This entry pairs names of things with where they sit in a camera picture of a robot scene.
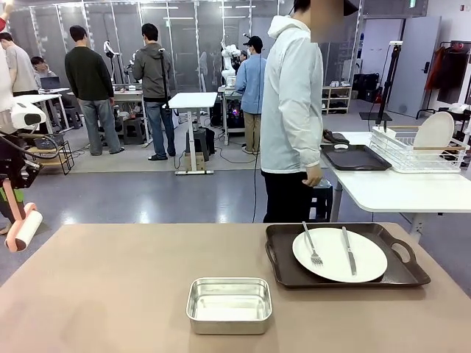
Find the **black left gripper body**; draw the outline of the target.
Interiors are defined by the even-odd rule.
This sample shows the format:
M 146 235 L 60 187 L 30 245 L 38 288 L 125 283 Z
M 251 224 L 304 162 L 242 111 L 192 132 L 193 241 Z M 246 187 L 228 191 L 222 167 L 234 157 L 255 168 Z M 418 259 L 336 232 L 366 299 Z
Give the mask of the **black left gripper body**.
M 23 153 L 13 145 L 7 137 L 1 136 L 1 175 L 20 176 L 25 168 Z

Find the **person's right hand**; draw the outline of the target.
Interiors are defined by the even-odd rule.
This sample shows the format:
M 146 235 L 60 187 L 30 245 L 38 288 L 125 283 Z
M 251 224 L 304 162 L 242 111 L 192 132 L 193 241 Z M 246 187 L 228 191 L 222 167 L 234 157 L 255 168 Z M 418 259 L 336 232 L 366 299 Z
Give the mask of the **person's right hand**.
M 322 177 L 323 173 L 320 164 L 316 164 L 306 168 L 306 178 L 302 181 L 302 183 L 308 187 L 313 188 L 321 182 Z

